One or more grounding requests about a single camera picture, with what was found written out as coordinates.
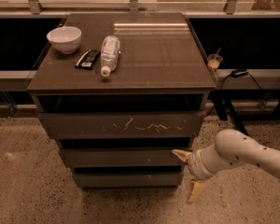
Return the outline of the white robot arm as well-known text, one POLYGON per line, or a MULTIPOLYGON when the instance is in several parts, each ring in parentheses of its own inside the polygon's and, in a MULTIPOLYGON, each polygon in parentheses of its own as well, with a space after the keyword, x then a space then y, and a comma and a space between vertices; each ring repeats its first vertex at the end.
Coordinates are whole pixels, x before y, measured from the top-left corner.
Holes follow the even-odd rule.
POLYGON ((195 151, 173 149, 172 153, 188 166, 193 176, 189 203, 199 198, 208 179, 244 163, 255 165, 280 180, 280 150, 263 146, 234 129, 220 131, 209 147, 195 151))

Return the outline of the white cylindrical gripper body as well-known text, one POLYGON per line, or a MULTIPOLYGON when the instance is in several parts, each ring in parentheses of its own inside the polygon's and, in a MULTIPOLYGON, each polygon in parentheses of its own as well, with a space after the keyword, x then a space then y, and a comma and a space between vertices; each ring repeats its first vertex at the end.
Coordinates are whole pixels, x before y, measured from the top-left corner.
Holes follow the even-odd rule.
POLYGON ((197 180, 207 180, 214 175, 203 164, 201 149, 198 149, 190 154, 188 167, 190 173, 197 180))

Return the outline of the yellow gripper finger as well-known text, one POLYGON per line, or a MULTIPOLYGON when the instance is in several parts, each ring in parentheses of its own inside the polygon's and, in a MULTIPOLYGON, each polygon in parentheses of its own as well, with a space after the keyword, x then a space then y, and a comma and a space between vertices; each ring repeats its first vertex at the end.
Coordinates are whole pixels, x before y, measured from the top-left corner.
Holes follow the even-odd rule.
POLYGON ((203 192, 203 189, 205 188, 205 181, 204 180, 192 180, 190 182, 190 193, 188 202, 194 203, 198 200, 200 195, 203 192))
POLYGON ((172 153, 184 163, 187 163, 189 161, 189 157, 191 156, 191 152, 181 149, 173 149, 172 153))

